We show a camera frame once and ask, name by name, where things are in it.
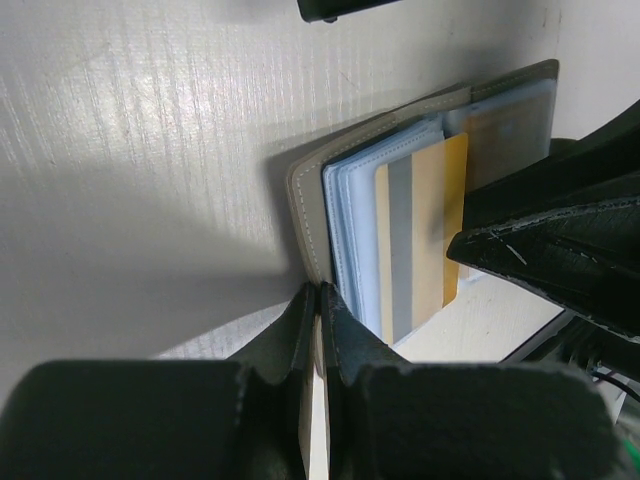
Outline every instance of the black plastic part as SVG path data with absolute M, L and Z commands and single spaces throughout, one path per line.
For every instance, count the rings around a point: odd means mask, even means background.
M 572 364 L 587 371 L 604 366 L 640 380 L 640 345 L 566 311 L 503 360 L 505 363 L 540 361 Z
M 227 361 L 35 368 L 0 419 L 0 478 L 304 479 L 298 422 L 314 315 L 307 285 Z
M 557 152 L 468 194 L 448 256 L 640 343 L 640 102 Z
M 395 1 L 397 0 L 298 0 L 298 6 L 306 22 L 325 20 L 332 23 L 342 15 Z
M 321 314 L 330 479 L 636 478 L 577 370 L 408 363 L 331 285 L 322 286 Z

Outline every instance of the card holder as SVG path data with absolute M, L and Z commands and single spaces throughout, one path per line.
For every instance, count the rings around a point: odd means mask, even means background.
M 375 171 L 444 140 L 440 117 L 422 120 L 349 159 L 325 168 L 325 204 L 333 264 L 340 292 L 351 312 L 381 335 L 377 295 L 378 242 Z
M 298 245 L 310 280 L 315 284 L 335 282 L 322 185 L 322 170 L 326 165 L 426 114 L 460 109 L 534 80 L 556 80 L 558 68 L 556 60 L 547 60 L 491 81 L 455 85 L 374 117 L 292 165 L 287 175 L 287 195 Z

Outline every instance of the card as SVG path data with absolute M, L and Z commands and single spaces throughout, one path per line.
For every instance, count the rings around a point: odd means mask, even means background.
M 468 136 L 459 134 L 375 173 L 382 339 L 393 344 L 457 293 L 446 258 L 462 229 Z

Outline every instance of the white surface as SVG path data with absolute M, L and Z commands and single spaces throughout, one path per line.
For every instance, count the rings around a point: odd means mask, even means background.
M 485 276 L 394 349 L 412 362 L 497 362 L 560 311 L 515 285 Z
M 600 372 L 607 374 L 609 373 L 609 370 L 601 369 Z M 615 374 L 612 377 L 616 380 L 621 381 L 625 385 L 629 383 L 629 379 L 622 375 Z M 600 391 L 600 394 L 607 404 L 607 410 L 609 410 L 611 420 L 613 421 L 613 423 L 616 423 L 618 421 L 618 417 L 620 416 L 620 412 L 622 411 L 624 401 L 627 398 L 627 394 L 615 385 L 612 385 L 605 381 L 598 383 L 598 390 Z
M 334 25 L 294 0 L 0 11 L 0 398 L 37 362 L 155 355 L 289 298 L 284 172 L 322 135 L 554 56 L 561 135 L 640 93 L 636 0 L 404 0 Z

